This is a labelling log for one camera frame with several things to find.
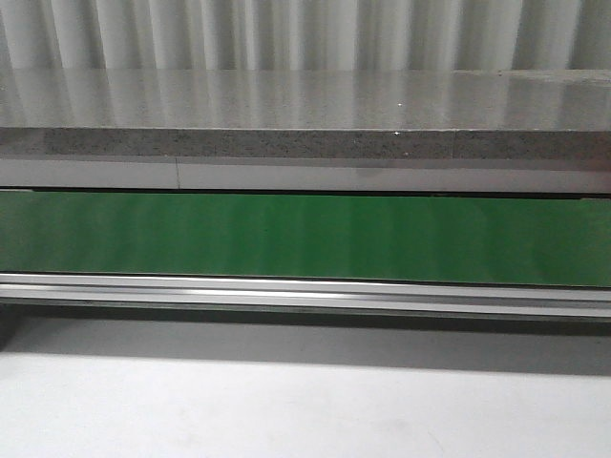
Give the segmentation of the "green conveyor belt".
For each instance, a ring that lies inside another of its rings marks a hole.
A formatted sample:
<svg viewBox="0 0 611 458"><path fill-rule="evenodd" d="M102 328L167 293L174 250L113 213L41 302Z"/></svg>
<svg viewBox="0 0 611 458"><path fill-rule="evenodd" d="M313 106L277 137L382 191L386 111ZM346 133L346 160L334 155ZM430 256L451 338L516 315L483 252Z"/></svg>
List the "green conveyor belt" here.
<svg viewBox="0 0 611 458"><path fill-rule="evenodd" d="M606 287L606 199L5 191L5 272Z"/></svg>

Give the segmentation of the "grey stone counter slab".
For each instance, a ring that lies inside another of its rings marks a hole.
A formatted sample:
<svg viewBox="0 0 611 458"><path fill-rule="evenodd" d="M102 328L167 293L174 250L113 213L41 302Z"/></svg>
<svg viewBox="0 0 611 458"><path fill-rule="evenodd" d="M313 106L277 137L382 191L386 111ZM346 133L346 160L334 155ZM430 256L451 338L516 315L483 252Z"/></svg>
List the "grey stone counter slab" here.
<svg viewBox="0 0 611 458"><path fill-rule="evenodd" d="M4 71L1 153L606 161L610 74Z"/></svg>

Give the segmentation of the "white pleated curtain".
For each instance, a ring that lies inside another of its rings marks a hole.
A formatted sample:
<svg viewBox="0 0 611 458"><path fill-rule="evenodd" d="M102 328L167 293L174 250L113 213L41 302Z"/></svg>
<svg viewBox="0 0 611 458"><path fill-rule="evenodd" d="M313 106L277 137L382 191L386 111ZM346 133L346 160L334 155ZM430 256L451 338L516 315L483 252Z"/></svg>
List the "white pleated curtain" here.
<svg viewBox="0 0 611 458"><path fill-rule="evenodd" d="M608 69L606 1L5 1L5 69Z"/></svg>

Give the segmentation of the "white conveyor rear rail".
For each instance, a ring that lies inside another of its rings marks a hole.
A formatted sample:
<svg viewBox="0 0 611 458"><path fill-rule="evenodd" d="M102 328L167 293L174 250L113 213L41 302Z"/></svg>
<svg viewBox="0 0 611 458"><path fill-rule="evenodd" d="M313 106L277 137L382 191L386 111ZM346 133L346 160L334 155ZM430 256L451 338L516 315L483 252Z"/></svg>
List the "white conveyor rear rail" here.
<svg viewBox="0 0 611 458"><path fill-rule="evenodd" d="M4 188L594 194L607 159L295 159L9 156Z"/></svg>

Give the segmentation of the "aluminium conveyor front rail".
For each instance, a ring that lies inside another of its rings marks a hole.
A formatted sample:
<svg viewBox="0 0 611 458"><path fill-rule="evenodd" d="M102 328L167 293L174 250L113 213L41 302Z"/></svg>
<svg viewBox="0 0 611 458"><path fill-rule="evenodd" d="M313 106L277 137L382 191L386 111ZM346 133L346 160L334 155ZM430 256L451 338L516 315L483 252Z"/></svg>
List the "aluminium conveyor front rail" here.
<svg viewBox="0 0 611 458"><path fill-rule="evenodd" d="M607 289L371 281L4 273L1 301L238 312L610 318Z"/></svg>

